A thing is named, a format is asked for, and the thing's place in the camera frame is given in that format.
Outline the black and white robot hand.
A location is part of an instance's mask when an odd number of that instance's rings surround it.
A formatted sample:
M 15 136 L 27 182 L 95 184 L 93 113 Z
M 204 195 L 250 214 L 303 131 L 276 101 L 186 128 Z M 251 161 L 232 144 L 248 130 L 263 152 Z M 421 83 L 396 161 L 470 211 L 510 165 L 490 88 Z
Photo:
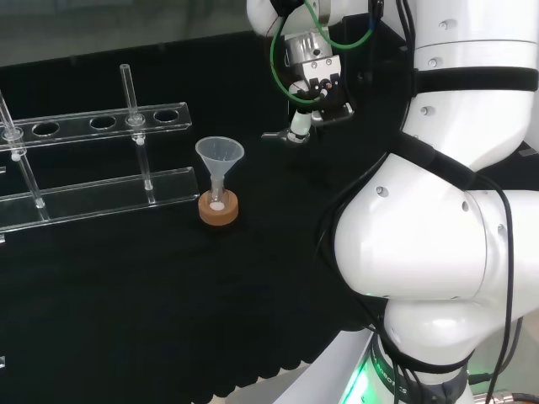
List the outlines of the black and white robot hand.
M 306 100 L 318 99 L 314 104 L 299 107 L 311 119 L 311 127 L 321 128 L 350 120 L 355 111 L 344 88 L 341 77 L 342 66 L 339 56 L 328 56 L 293 65 L 300 81 L 297 89 L 291 86 L 292 94 Z

